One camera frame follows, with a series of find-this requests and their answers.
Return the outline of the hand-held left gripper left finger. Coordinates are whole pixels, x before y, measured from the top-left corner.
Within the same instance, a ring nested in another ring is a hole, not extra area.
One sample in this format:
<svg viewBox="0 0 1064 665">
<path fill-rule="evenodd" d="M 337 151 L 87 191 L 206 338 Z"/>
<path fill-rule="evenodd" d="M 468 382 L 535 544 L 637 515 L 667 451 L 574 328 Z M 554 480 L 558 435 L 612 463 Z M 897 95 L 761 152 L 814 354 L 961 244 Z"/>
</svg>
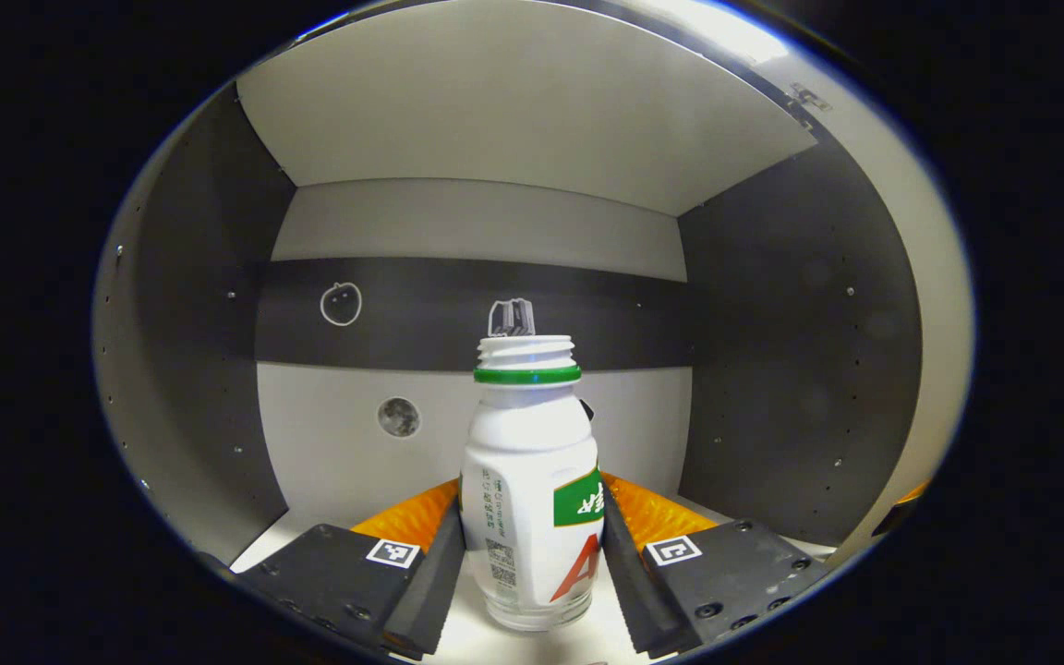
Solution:
<svg viewBox="0 0 1064 665">
<path fill-rule="evenodd" d="M 310 526 L 234 581 L 339 647 L 435 654 L 465 556 L 459 485 L 444 481 L 354 527 Z"/>
</svg>

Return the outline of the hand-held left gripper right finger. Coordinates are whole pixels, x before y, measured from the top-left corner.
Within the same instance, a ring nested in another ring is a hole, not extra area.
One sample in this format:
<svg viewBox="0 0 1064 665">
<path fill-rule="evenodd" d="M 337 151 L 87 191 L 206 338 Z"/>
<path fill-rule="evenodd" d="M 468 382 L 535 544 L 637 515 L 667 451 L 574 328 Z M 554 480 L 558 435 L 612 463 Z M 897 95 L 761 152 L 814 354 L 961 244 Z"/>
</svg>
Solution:
<svg viewBox="0 0 1064 665">
<path fill-rule="evenodd" d="M 641 654 L 718 647 L 828 575 L 822 561 L 752 519 L 717 523 L 632 481 L 602 480 L 602 551 Z"/>
</svg>

